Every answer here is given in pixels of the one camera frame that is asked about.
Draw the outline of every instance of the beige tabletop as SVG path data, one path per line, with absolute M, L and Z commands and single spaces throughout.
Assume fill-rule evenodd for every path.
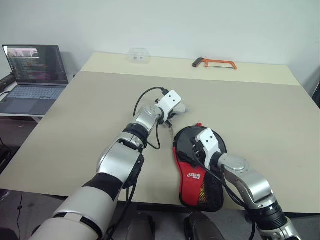
M 185 68 L 181 77 L 170 61 Z M 174 134 L 203 123 L 222 136 L 229 153 L 267 178 L 285 212 L 320 213 L 320 111 L 289 69 L 237 63 L 238 70 L 209 72 L 191 64 L 152 58 L 150 71 L 124 55 L 94 54 L 0 175 L 0 188 L 71 195 L 95 175 L 101 152 L 131 120 L 140 94 L 163 86 L 176 90 L 188 108 L 172 120 Z M 151 92 L 142 103 L 159 97 Z M 180 176 L 169 129 L 160 126 L 159 138 L 160 150 L 143 152 L 133 201 L 177 205 Z M 149 141 L 156 142 L 154 132 Z M 227 196 L 224 206 L 236 208 Z

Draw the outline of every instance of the laptop keyboard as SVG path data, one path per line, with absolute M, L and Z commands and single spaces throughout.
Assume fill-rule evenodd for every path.
M 57 100 L 63 90 L 64 88 L 17 86 L 7 98 Z

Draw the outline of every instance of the laptop screen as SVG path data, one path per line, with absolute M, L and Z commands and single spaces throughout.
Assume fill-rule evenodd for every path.
M 17 83 L 68 84 L 57 45 L 3 45 L 2 47 Z

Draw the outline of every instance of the laptop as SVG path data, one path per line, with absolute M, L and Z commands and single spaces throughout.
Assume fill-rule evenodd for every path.
M 69 83 L 59 47 L 2 47 L 17 86 L 0 101 L 0 113 L 44 116 Z

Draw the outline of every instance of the white wall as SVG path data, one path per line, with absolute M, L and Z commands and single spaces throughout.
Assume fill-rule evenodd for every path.
M 286 64 L 320 77 L 319 0 L 0 0 L 0 44 L 57 44 L 69 74 L 91 54 Z M 0 54 L 0 69 L 9 66 Z M 7 72 L 0 71 L 0 77 Z

